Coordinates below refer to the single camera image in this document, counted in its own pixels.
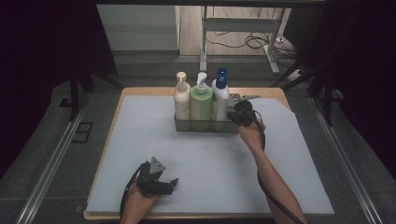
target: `metal rail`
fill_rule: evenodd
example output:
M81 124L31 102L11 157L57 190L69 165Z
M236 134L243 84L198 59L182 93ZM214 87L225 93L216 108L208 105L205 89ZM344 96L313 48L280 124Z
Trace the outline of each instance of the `metal rail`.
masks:
M353 7L361 0L95 0L99 5L213 6L213 7Z
M317 98L310 98L312 105L316 110L316 114L320 121L320 125L323 128L323 131L326 133L326 136L330 140L332 144L332 149L335 152L337 159L340 162L341 167L344 170L347 180L349 181L350 186L352 187L355 195L361 204L361 208L364 214L367 217L367 220L372 224L379 224L382 223L382 220L379 214L376 212L375 205L373 200L371 199L370 195L367 192L367 189L361 183L361 180L358 177L355 169L352 166L346 152L344 151L343 146L341 145L337 134L335 133L334 129L328 125L325 118L323 118L321 113L321 106L319 99Z
M41 176L35 183L35 187L33 188L29 198L27 199L24 207L22 208L15 222L16 224L30 224L35 218L35 214L37 213L40 204L43 202L44 196L46 195L47 190L50 187L50 183L52 182L52 179L55 176L56 171L58 170L58 167L62 162L62 159L64 158L64 153L66 152L70 141L72 140L73 134L76 131L79 122L81 121L90 97L90 93L86 93L83 95L81 109L77 113L75 120L70 121L67 125L67 128L64 131L64 135L62 136L58 146L55 148L54 152L49 158L49 161L44 171L41 173Z

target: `forearm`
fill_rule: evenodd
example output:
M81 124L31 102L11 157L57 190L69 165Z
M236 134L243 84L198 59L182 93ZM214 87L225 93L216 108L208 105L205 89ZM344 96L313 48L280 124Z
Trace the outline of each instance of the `forearm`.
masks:
M257 164L259 174L262 178L262 183L268 191L286 208L288 208L297 218L303 223L307 223L303 211L291 192L288 185L277 172L273 164L268 160L261 147L249 147ZM276 220L276 223L294 223L282 210L280 210L267 197L271 212Z
M120 222L120 224L137 224L137 223L139 223L139 221L134 220L133 218L132 218L132 219L123 218L123 219L121 220L121 222Z

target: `human arm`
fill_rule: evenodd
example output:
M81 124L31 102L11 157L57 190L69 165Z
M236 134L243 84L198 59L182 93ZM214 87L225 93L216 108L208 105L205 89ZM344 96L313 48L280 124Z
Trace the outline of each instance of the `human arm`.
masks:
M125 207L120 224L137 224L145 217L160 195L145 197L140 188L133 183L128 190Z
M237 130L254 157L264 186L280 203L297 216L297 218L299 218L303 223L307 223L296 197L262 150L262 139L256 124L252 123L247 127L239 126ZM271 200L269 200L268 197L267 202L276 223L295 223Z

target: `wall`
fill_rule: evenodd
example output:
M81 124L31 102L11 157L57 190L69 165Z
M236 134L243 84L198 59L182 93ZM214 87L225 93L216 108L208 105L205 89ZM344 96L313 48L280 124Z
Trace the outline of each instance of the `wall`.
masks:
M178 6L97 8L112 50L178 50Z

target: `blue bottle cap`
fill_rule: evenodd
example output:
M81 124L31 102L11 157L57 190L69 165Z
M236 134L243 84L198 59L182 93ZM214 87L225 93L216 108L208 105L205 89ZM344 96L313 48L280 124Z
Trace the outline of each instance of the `blue bottle cap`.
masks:
M227 86L227 69L219 68L218 79L216 80L216 88L224 89Z

